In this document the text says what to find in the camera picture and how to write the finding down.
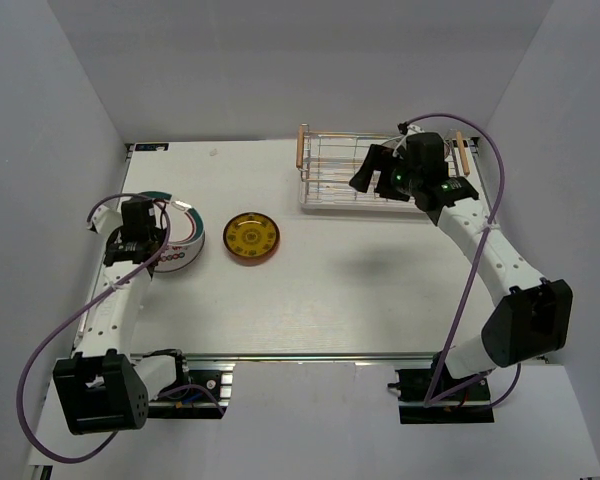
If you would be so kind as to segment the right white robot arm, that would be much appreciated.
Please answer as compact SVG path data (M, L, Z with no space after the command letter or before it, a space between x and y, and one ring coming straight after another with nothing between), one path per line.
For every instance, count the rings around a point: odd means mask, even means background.
M470 273L486 286L494 310L481 331L440 352L431 374L433 390L452 399L468 378L562 349L567 340L573 291L527 263L489 219L476 188L453 177L442 137L404 136L395 147L373 144L349 182L382 198L414 201L471 261Z

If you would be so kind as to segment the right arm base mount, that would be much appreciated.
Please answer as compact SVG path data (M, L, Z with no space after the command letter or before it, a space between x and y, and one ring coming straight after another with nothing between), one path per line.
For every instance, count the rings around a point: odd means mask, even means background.
M396 379L387 384L398 399L402 425L491 424L494 422L491 392L486 376L470 375L454 379L446 367L433 386L438 364L436 355L430 366L408 367L395 371Z

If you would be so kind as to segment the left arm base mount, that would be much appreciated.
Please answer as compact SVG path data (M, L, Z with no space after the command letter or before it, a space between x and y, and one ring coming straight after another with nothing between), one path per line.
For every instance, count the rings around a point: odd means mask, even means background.
M176 380L164 387L149 406L150 419L220 420L233 384L233 366L216 360L194 359L179 350L152 353L175 359Z

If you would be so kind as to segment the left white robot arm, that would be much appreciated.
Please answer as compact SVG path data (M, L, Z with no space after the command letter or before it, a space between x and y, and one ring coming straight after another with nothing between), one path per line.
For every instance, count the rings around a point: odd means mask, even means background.
M156 199L134 195L120 205L103 258L102 299L88 311L72 357L60 359L53 381L69 431L74 435L142 428L152 400L179 399L191 387L177 349L131 358L141 304L168 237L169 222Z

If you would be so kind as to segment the white plate red lettering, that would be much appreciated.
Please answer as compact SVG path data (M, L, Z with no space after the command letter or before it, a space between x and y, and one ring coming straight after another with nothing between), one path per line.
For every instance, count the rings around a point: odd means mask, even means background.
M160 256L155 272L168 274L187 268L202 253L204 243L205 240L200 237L190 243L169 244Z

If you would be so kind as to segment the white plate green rim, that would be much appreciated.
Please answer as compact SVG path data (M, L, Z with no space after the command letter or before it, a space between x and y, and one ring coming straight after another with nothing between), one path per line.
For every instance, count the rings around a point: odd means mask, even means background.
M186 255L197 254L204 244L204 222L198 211L189 203L174 194L162 191L143 191L148 196L163 204L171 221L168 249L173 252L184 252Z

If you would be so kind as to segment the black label sticker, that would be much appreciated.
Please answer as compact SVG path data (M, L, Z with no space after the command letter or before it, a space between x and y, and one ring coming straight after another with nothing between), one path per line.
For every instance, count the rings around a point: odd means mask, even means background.
M138 152L167 151L168 149L168 143L137 143L134 146L134 150Z

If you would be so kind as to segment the yellow patterned plate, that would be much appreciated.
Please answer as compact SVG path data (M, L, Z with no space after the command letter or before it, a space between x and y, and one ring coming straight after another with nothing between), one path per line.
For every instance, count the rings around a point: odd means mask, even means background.
M254 256L272 248L281 241L276 222L258 212L244 212L231 218L222 234L224 247L242 255Z

